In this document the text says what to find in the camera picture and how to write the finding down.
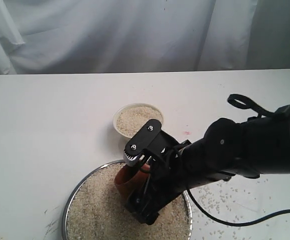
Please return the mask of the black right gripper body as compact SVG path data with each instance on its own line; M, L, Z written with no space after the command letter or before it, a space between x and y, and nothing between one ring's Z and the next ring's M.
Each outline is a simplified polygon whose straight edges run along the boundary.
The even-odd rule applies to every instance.
M159 211L182 193L182 191L176 189L176 175L182 168L182 163L179 159L183 149L173 148L169 150L163 160L157 160L155 172L149 172L148 179L139 190L150 194L148 205L150 215L149 217L134 217L139 223L154 224L159 216ZM140 163L134 167L139 170L148 160L141 157Z

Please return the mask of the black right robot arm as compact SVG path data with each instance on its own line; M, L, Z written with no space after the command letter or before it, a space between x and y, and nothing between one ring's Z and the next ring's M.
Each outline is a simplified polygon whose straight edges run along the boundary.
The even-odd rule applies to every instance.
M179 143L161 122L148 120L124 149L125 162L149 164L149 178L128 196L125 207L142 224L153 224L159 211L193 189L240 175L290 174L290 106L271 116L236 123L220 118L196 142Z

